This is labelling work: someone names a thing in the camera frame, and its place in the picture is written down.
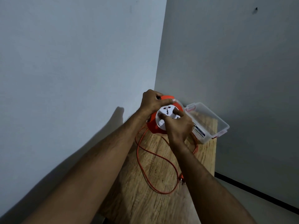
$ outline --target electrical cord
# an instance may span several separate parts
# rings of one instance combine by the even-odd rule
[[[182,182],[182,181],[184,180],[184,177],[183,177],[182,174],[178,175],[178,170],[177,170],[176,166],[175,166],[171,161],[169,161],[168,159],[166,159],[166,158],[163,157],[163,156],[160,156],[160,155],[158,155],[158,154],[156,154],[156,153],[154,153],[154,152],[151,152],[151,151],[149,151],[149,150],[146,150],[145,148],[143,148],[143,147],[140,146],[141,141],[142,141],[142,139],[143,139],[143,137],[144,137],[144,135],[146,134],[147,131],[148,131],[148,129],[147,129],[147,130],[143,133],[143,135],[141,136],[141,138],[140,138],[140,140],[139,140],[139,143],[137,142],[137,135],[135,136],[135,142],[136,142],[136,144],[138,145],[138,146],[137,146],[137,151],[136,151],[137,162],[138,162],[138,164],[139,164],[139,166],[140,166],[140,169],[141,169],[141,172],[142,172],[143,176],[145,177],[145,179],[147,180],[148,184],[150,185],[150,187],[151,187],[151,189],[152,189],[153,191],[155,191],[155,192],[157,192],[157,193],[160,193],[160,194],[170,194],[170,193],[172,193],[172,192],[177,188],[178,183],[179,183],[180,181]],[[195,148],[194,148],[194,151],[193,151],[193,154],[195,154],[195,153],[198,151],[197,139],[196,139],[196,137],[195,137],[195,135],[194,135],[193,133],[191,133],[190,135],[191,135],[191,137],[192,137],[192,139],[193,139],[193,142],[194,142],[194,145],[195,145]],[[169,146],[169,142],[168,142],[165,138],[163,138],[163,140],[164,140],[164,141],[168,144],[168,146]],[[141,163],[140,163],[140,160],[139,160],[139,154],[138,154],[138,152],[139,152],[139,148],[142,148],[144,151],[146,151],[146,152],[148,152],[148,153],[151,153],[151,154],[153,154],[153,155],[155,155],[155,156],[158,156],[158,157],[160,157],[160,158],[166,160],[167,162],[169,162],[169,163],[174,167],[174,170],[176,171],[177,181],[176,181],[176,185],[175,185],[175,187],[173,188],[173,190],[171,190],[170,192],[161,192],[161,191],[159,191],[158,189],[156,189],[156,188],[151,184],[151,182],[149,181],[149,179],[148,179],[148,177],[147,177],[147,175],[146,175],[146,173],[145,173],[145,171],[144,171],[144,169],[143,169],[143,167],[142,167],[142,165],[141,165]]]

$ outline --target right hand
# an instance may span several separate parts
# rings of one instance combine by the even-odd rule
[[[170,144],[184,143],[187,136],[192,132],[192,119],[184,112],[174,109],[173,113],[179,115],[180,118],[173,119],[163,113],[159,117],[164,120],[167,136]]]

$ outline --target wooden table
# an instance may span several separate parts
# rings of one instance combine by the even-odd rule
[[[194,149],[191,136],[185,141],[190,150]],[[169,159],[178,169],[178,162],[167,143],[148,131],[141,145]],[[136,158],[137,145],[133,146],[114,182],[110,192],[99,209],[99,213],[114,223],[200,223],[188,188],[179,184],[168,195],[154,192],[142,175]],[[198,144],[196,158],[214,175],[216,139]],[[171,191],[176,184],[174,168],[165,160],[139,149],[140,162],[151,183],[160,191]]]

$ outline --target plastic container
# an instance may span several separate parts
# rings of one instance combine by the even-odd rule
[[[193,103],[184,108],[193,120],[193,134],[204,144],[225,134],[229,125],[203,103]]]

